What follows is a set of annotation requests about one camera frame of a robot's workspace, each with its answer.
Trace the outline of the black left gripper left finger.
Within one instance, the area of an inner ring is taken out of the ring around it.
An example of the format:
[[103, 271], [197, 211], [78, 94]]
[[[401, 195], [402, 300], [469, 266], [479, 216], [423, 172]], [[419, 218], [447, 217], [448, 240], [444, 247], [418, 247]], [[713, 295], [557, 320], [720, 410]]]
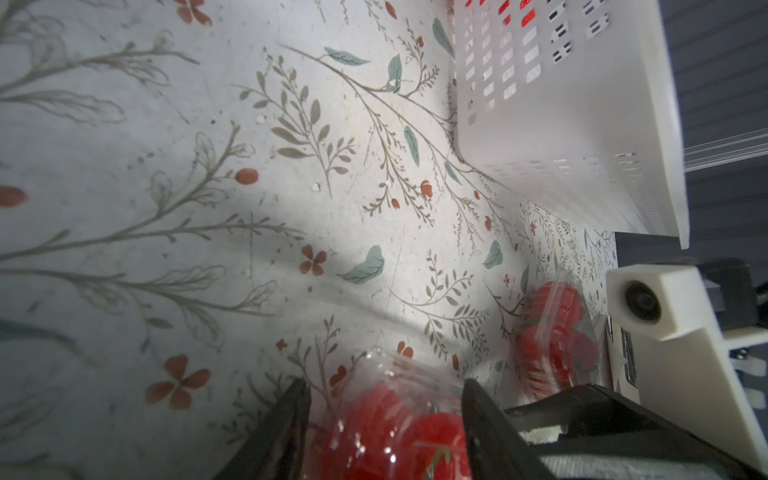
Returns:
[[295, 380], [214, 479], [300, 479], [310, 407], [307, 382]]

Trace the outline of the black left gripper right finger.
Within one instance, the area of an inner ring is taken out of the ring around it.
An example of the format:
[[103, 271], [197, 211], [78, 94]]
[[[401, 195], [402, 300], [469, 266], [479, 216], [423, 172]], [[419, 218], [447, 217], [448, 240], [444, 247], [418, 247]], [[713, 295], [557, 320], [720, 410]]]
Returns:
[[461, 412], [474, 480], [555, 478], [474, 379], [464, 383]]

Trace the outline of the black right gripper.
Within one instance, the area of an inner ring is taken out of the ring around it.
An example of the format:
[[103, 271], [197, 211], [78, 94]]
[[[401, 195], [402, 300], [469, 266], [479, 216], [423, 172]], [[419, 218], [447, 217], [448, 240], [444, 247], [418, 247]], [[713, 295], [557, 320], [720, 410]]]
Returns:
[[767, 475], [638, 404], [581, 385], [505, 411], [555, 479], [765, 479]]

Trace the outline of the clear plastic clamshell container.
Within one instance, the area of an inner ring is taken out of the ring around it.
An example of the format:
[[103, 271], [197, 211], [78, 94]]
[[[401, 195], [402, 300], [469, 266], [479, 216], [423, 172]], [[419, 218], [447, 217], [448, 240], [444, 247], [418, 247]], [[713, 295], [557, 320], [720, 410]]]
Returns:
[[534, 290], [513, 354], [532, 401], [598, 381], [600, 349], [581, 283], [571, 271], [557, 271]]

